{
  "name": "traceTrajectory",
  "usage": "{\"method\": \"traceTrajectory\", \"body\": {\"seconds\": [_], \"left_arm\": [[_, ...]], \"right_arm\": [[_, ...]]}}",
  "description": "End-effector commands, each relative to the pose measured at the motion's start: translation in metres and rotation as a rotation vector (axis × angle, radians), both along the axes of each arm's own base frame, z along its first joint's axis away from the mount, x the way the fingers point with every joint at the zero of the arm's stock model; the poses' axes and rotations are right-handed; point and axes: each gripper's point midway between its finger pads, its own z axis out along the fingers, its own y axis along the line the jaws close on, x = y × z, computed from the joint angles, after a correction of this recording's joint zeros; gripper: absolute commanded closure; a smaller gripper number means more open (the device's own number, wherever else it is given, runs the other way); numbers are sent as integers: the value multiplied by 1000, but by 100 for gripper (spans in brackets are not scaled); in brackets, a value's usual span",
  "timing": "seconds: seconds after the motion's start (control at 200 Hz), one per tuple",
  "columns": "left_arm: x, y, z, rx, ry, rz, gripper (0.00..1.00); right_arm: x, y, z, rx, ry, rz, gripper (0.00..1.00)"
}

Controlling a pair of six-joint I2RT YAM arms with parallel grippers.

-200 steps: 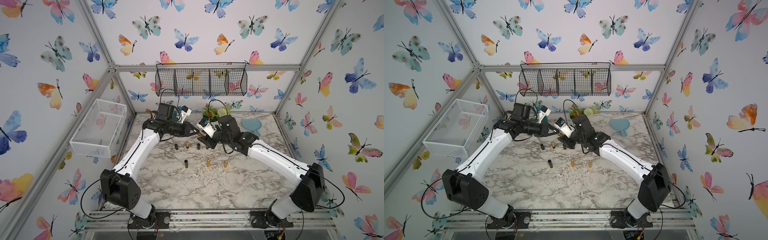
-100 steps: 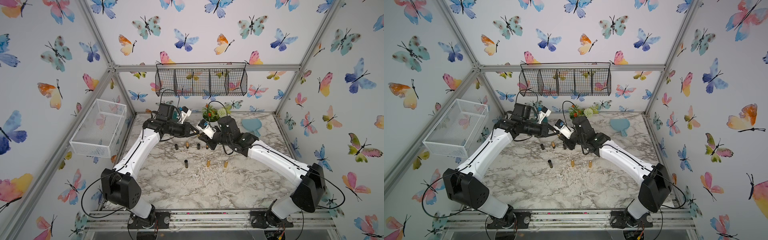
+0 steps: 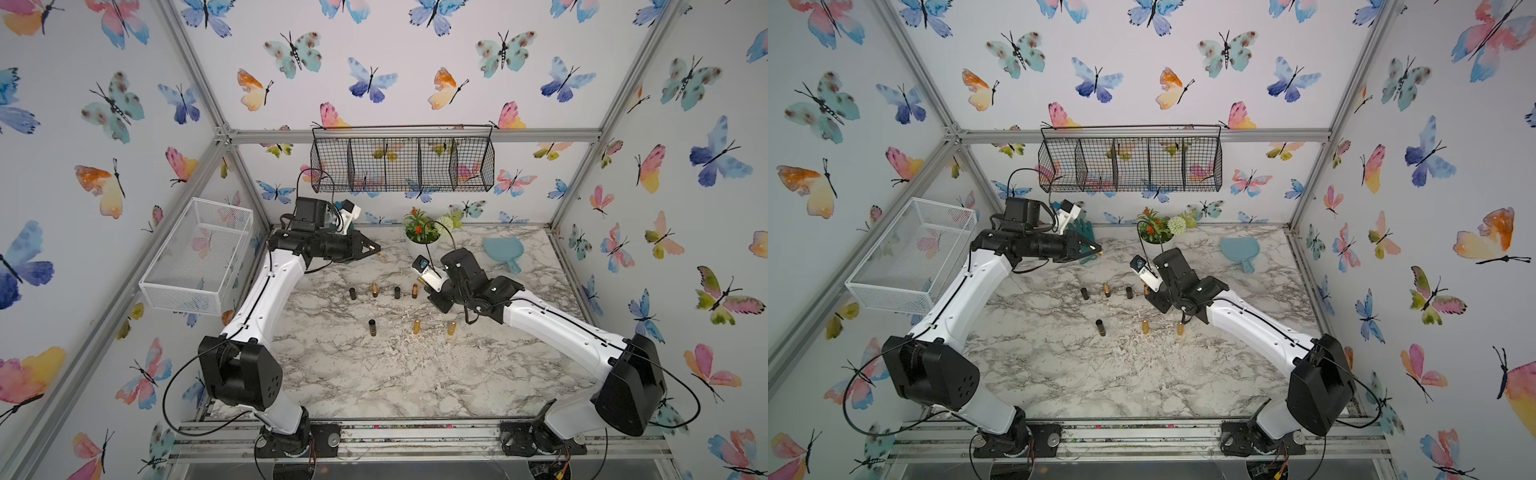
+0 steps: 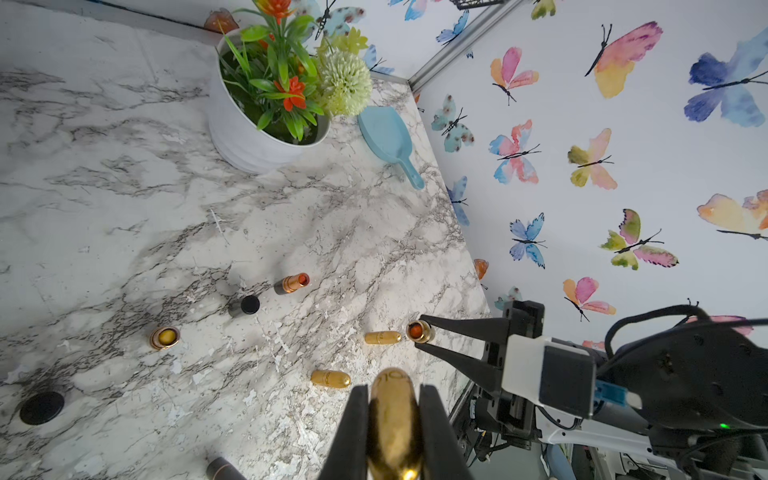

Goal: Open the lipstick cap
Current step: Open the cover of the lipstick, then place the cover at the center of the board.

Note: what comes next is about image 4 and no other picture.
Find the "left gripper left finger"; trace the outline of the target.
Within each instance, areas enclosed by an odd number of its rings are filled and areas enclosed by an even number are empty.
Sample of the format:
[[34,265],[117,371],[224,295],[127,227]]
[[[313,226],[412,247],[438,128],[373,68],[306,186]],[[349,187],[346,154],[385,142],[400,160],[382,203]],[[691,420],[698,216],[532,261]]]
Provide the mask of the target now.
[[319,480],[365,480],[369,390],[367,385],[351,389],[338,429]]

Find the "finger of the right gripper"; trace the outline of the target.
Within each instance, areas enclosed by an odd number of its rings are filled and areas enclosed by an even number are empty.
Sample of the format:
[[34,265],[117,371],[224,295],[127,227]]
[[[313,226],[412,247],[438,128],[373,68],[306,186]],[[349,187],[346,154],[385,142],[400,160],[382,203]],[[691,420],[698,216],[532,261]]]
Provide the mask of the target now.
[[502,370],[497,366],[436,345],[430,346],[430,353],[452,365],[484,391],[502,391]]
[[452,320],[430,315],[421,315],[420,321],[431,327],[446,330],[484,342],[506,344],[510,336],[509,320],[505,318],[482,318]]

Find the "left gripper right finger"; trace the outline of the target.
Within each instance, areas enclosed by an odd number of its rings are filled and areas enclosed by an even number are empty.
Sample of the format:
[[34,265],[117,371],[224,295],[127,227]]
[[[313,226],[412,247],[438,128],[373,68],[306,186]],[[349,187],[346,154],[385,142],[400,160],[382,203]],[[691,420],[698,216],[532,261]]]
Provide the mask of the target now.
[[423,438],[421,478],[426,480],[472,480],[438,390],[421,385],[420,424]]

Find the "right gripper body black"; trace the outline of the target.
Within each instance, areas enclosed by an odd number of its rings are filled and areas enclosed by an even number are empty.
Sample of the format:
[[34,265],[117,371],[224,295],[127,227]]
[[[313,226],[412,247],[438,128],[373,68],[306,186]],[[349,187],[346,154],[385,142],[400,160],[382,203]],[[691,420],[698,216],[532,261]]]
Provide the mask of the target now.
[[[545,307],[534,301],[508,301],[503,306],[506,330],[492,342],[486,342],[482,360],[510,371],[517,367],[517,373],[524,366],[523,360],[513,360],[507,354],[506,341],[511,335],[536,338],[542,334]],[[536,407],[529,400],[506,390],[498,395],[479,389],[476,401],[475,423],[481,430],[497,433],[513,447],[530,447],[537,442],[535,428]]]

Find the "gold lipstick cap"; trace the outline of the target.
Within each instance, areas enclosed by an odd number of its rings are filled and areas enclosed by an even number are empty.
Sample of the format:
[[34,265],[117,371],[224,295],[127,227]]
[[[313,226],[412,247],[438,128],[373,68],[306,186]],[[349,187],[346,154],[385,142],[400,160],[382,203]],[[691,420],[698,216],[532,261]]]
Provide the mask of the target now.
[[418,479],[423,460],[420,411],[413,383],[399,368],[381,371],[372,387],[366,444],[373,479]]

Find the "black lipstick cap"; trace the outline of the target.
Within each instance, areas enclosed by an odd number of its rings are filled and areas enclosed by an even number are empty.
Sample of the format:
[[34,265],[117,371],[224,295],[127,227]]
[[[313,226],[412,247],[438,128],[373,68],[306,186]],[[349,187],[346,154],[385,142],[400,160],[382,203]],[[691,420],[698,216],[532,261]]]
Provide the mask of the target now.
[[227,306],[231,318],[255,315],[260,310],[261,302],[255,295],[246,295],[233,299]]
[[37,393],[25,400],[19,410],[20,420],[31,426],[50,422],[63,410],[65,397],[56,391]]

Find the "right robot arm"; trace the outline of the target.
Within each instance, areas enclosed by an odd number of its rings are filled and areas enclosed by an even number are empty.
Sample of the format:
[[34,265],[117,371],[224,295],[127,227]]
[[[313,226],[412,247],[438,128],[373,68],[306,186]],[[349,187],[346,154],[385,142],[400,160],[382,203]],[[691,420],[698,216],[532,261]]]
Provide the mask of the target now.
[[415,346],[475,387],[472,425],[503,447],[576,443],[671,461],[691,479],[752,479],[767,466],[767,351],[747,319],[718,322],[673,305],[608,330],[672,317],[621,347],[548,337],[543,305],[512,301],[498,318],[423,315]]

